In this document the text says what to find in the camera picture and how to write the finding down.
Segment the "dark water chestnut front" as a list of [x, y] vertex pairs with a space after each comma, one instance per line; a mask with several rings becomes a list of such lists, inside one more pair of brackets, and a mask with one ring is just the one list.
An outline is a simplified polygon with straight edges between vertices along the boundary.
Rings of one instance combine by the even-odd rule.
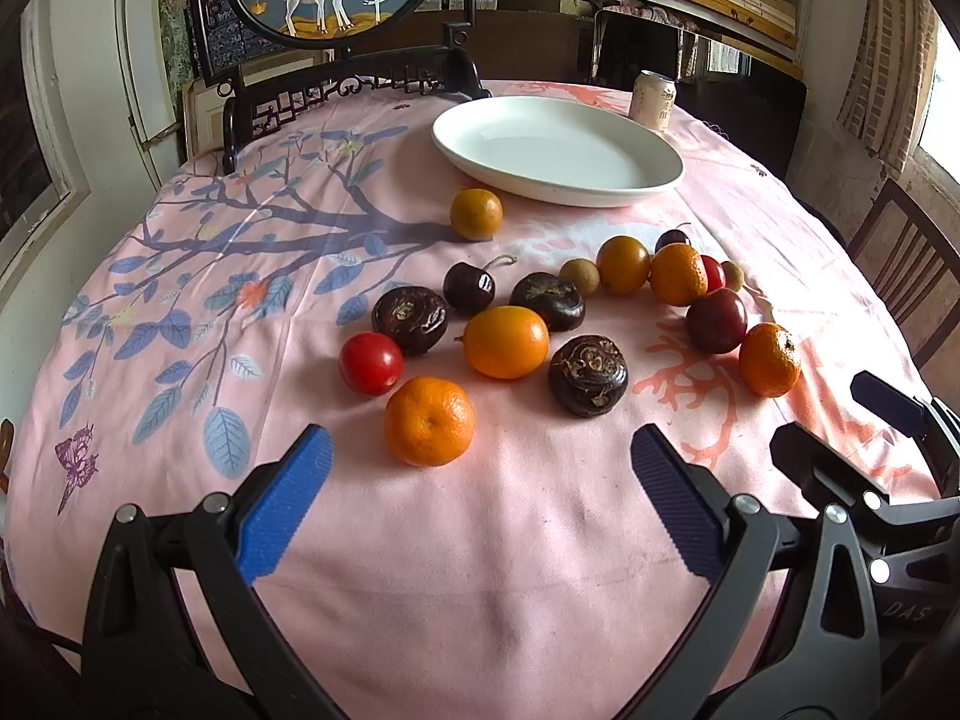
[[568, 413], [595, 418], [613, 410], [626, 392], [628, 366], [620, 348], [602, 335], [579, 335], [551, 356], [548, 387]]

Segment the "dark water chestnut back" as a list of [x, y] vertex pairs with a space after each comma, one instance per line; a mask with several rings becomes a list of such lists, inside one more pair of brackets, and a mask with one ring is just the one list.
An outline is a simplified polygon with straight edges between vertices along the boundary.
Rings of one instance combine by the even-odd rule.
[[514, 286], [509, 304], [532, 310], [550, 332], [569, 332], [583, 323], [586, 306], [576, 284], [535, 271]]

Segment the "smooth orange fruit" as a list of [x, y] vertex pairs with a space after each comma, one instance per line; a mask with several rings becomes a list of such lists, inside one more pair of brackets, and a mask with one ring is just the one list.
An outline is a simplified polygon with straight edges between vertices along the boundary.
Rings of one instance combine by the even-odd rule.
[[651, 255], [638, 239], [615, 236], [602, 244], [596, 265], [608, 294], [631, 296], [647, 282]]

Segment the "black carved wooden chair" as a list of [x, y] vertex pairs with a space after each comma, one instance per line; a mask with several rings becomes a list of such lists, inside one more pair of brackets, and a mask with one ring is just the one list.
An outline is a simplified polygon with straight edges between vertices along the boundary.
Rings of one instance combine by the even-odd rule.
[[477, 65], [464, 50], [469, 25], [444, 23], [443, 29], [444, 43], [436, 46], [350, 54], [347, 59], [236, 86], [235, 96], [223, 109], [223, 171], [235, 171], [239, 153], [247, 145], [334, 98], [381, 89], [420, 96], [460, 94], [471, 101], [489, 98]]

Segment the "brown wooden chair right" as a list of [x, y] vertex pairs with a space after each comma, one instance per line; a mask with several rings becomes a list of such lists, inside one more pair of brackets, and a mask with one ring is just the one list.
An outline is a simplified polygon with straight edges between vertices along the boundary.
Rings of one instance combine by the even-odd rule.
[[903, 224], [871, 286], [896, 325], [903, 327], [947, 275], [958, 280], [958, 249], [900, 184], [887, 179], [846, 245], [853, 262], [867, 249], [890, 208], [903, 216]]

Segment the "white oval plate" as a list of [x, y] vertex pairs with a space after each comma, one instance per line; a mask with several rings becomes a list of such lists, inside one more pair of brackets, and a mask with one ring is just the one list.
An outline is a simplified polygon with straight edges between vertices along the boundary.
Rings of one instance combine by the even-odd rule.
[[685, 164], [661, 135], [612, 110], [505, 96], [462, 103], [431, 126], [449, 163], [490, 187], [576, 208], [622, 208], [680, 181]]

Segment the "dark side cabinet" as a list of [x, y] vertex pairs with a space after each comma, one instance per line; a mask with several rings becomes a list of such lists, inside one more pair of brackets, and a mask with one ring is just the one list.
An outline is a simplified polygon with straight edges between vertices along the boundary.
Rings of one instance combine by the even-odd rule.
[[641, 71], [675, 83], [675, 104], [778, 179], [788, 174], [807, 88], [787, 71], [697, 32], [635, 15], [596, 15], [594, 82], [630, 91]]

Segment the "dark water chestnut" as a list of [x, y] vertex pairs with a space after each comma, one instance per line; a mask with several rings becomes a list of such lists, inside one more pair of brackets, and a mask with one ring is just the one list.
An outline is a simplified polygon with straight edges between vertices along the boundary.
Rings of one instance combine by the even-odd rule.
[[386, 335], [405, 358], [423, 356], [448, 330], [449, 306], [423, 286], [400, 286], [382, 294], [371, 312], [371, 327]]
[[576, 284], [535, 271], [514, 286], [509, 304], [532, 310], [550, 332], [569, 332], [583, 323], [586, 306]]
[[595, 418], [613, 410], [626, 392], [628, 366], [620, 348], [602, 335], [579, 335], [551, 356], [548, 387], [568, 413]]

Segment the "textured orange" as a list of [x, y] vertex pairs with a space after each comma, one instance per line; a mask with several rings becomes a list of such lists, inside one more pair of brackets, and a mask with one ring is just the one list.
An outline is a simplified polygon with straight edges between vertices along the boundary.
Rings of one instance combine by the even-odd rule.
[[685, 307], [708, 293], [708, 273], [691, 245], [674, 242], [654, 255], [649, 271], [652, 294], [659, 302]]

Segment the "large front mandarin orange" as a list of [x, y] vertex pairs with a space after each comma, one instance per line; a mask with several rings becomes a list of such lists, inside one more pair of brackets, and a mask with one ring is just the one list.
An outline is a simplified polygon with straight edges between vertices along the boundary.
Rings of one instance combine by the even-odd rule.
[[755, 395], [786, 395], [800, 376], [799, 351], [793, 335], [773, 322], [750, 328], [739, 348], [739, 371]]

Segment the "small mandarin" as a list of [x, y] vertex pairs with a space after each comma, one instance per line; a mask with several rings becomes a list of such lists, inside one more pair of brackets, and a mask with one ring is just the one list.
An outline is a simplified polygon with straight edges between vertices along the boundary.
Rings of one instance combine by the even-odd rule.
[[387, 401], [387, 449], [407, 465], [431, 468], [462, 457], [475, 434], [475, 411], [466, 390], [438, 377], [414, 377]]

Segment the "small far orange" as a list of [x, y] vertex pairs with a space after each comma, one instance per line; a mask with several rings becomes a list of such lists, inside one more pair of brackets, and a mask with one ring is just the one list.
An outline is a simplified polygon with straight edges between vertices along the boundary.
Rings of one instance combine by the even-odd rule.
[[467, 241], [486, 241], [500, 229], [505, 209], [500, 197], [486, 188], [466, 188], [455, 195], [449, 218], [455, 234]]

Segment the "dark red plum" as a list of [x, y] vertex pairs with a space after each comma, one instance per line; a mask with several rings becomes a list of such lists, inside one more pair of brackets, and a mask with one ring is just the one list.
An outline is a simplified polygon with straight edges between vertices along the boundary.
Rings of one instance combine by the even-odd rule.
[[693, 302], [685, 316], [686, 334], [707, 355], [726, 355], [747, 335], [747, 312], [739, 294], [716, 289]]

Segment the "brown longan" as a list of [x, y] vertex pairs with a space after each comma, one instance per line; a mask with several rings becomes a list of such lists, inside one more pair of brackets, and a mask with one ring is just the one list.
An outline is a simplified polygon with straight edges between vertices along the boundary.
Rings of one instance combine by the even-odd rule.
[[743, 283], [745, 283], [745, 275], [743, 274], [742, 266], [737, 265], [736, 262], [731, 262], [730, 260], [725, 260], [721, 263], [722, 271], [724, 271], [724, 279], [726, 280], [727, 288], [737, 293], [743, 288]]
[[597, 289], [601, 288], [601, 272], [589, 259], [568, 260], [558, 271], [558, 277], [574, 284], [583, 298], [594, 296]]

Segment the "pale beverage can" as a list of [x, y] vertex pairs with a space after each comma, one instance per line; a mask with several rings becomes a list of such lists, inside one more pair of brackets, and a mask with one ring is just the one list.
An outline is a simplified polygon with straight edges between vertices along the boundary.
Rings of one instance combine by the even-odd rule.
[[664, 133], [669, 127], [675, 96], [677, 88], [672, 78], [641, 70], [633, 85], [628, 117], [654, 132]]

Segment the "dark cherry with stem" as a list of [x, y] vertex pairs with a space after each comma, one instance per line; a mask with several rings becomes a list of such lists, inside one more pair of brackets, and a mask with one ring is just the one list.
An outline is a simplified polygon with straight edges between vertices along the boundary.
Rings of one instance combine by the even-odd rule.
[[460, 317], [477, 316], [488, 309], [496, 296], [496, 281], [491, 272], [498, 266], [516, 265], [516, 255], [503, 254], [485, 265], [457, 262], [444, 277], [444, 301]]

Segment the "pink patterned tablecloth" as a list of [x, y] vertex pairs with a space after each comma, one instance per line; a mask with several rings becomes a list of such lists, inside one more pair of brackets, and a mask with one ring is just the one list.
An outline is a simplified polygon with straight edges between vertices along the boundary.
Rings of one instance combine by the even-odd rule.
[[[53, 330], [16, 429], [8, 570], [34, 621], [83, 629], [119, 507], [178, 514], [233, 491], [309, 424], [332, 473], [257, 593], [302, 663], [358, 718], [607, 718], [669, 650], [706, 585], [631, 473], [656, 424], [685, 460], [773, 512], [800, 492], [770, 439], [800, 422], [898, 500], [934, 496], [919, 450], [857, 406], [857, 372], [923, 392], [884, 304], [768, 169], [692, 115], [667, 138], [682, 180], [619, 210], [506, 197], [488, 241], [449, 224], [466, 177], [431, 138], [443, 96], [379, 91], [309, 112], [235, 171], [184, 164], [117, 234]], [[763, 398], [734, 356], [693, 348], [649, 289], [599, 294], [583, 327], [628, 367], [607, 415], [553, 398], [562, 335], [506, 312], [478, 353], [453, 320], [365, 397], [338, 356], [404, 286], [493, 265], [496, 291], [672, 227], [742, 266], [750, 323], [793, 339], [796, 385]]]

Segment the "red cherry tomato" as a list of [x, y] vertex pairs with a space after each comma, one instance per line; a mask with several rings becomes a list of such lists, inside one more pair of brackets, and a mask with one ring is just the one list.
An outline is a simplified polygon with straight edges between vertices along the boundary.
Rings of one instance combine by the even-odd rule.
[[338, 370], [353, 392], [379, 397], [402, 377], [404, 356], [397, 344], [382, 333], [356, 333], [340, 349]]
[[704, 273], [706, 273], [706, 278], [708, 278], [708, 289], [706, 293], [711, 294], [718, 289], [726, 288], [726, 271], [722, 268], [722, 265], [711, 257], [711, 255], [703, 255], [701, 257], [701, 263], [703, 263]]

